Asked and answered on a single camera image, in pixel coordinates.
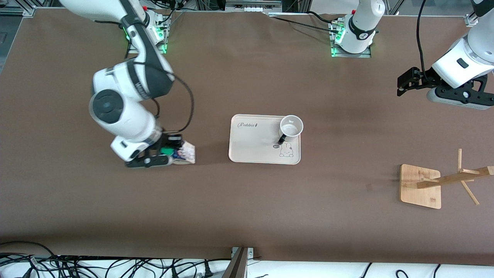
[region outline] robotic arm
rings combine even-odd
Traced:
[[[397,95],[411,89],[431,88],[433,102],[484,110],[494,106],[494,94],[484,92],[494,70],[494,0],[471,0],[479,22],[458,39],[432,68],[413,67],[398,78]],[[475,90],[475,82],[480,83]]]
[[[169,63],[153,44],[149,14],[138,0],[60,0],[71,12],[101,21],[119,22],[138,56],[93,76],[89,112],[102,128],[116,135],[113,151],[124,161],[161,140],[163,128],[139,102],[168,94],[174,81]],[[163,165],[171,164],[167,159]]]
[[[361,53],[372,44],[375,28],[384,15],[382,0],[359,0],[357,9],[345,15],[345,28],[335,43],[349,53]]]

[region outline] tray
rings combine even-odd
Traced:
[[[300,135],[292,142],[278,145],[283,116],[233,116],[228,156],[233,162],[294,165],[300,161]]]

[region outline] brown table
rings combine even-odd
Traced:
[[[372,58],[349,59],[331,57],[327,33],[264,14],[183,15],[166,58],[196,95],[184,136],[197,164],[131,170],[87,107],[92,74],[123,61],[122,31],[38,10],[0,75],[2,241],[79,255],[213,258],[246,245],[267,260],[492,264],[493,180],[471,184],[480,206],[461,185],[443,189],[440,210],[399,201],[400,164],[452,174],[463,148],[465,167],[494,165],[494,109],[431,103],[426,90],[396,97],[396,78],[419,65],[415,20],[384,17]],[[422,26],[426,65],[467,31],[461,17]],[[183,125],[187,99],[179,85],[159,98],[166,127]],[[301,162],[231,162],[238,113],[300,116]]]

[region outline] mug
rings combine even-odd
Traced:
[[[292,142],[295,140],[304,129],[304,124],[302,120],[295,115],[285,116],[280,122],[280,139],[278,144],[281,145],[283,142]]]

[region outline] wooden stand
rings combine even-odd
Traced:
[[[440,209],[441,186],[461,183],[476,205],[479,204],[466,182],[494,175],[494,166],[475,170],[461,167],[461,149],[458,150],[457,174],[441,177],[437,170],[403,164],[400,168],[400,200],[405,203]]]

